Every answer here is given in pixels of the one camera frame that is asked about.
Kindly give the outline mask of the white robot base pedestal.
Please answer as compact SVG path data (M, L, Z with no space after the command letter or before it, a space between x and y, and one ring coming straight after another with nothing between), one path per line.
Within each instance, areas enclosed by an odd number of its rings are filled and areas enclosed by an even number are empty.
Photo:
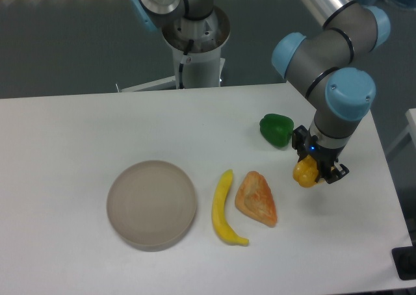
M225 63L221 50L230 30L228 17L217 6L204 19L180 18L165 26L162 35L172 50L174 75L123 88L120 92L219 87Z

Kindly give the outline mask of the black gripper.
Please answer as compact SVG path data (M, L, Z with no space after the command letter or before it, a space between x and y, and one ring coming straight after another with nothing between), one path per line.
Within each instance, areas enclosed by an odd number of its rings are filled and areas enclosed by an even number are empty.
M308 155L316 160L318 169L316 183L332 184L349 174L350 170L344 164L340 164L339 167L335 165L339 162L338 158L344 147L327 148L320 146L317 139L308 138L308 134L308 130L300 125L292 132L291 144L298 155L298 161L302 161Z

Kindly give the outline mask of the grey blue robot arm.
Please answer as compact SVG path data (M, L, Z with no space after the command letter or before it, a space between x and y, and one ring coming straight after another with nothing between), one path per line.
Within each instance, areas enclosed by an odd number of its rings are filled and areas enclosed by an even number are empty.
M376 87L352 61L389 37L387 14L356 0L301 0L321 24L322 32L306 38L288 34L272 52L276 71L315 108L309 127L291 134L300 159L315 161L315 181L334 183L348 173L339 155L368 113ZM130 0L143 25L161 30L172 50L178 89L217 87L220 52L230 34L225 13L214 0Z

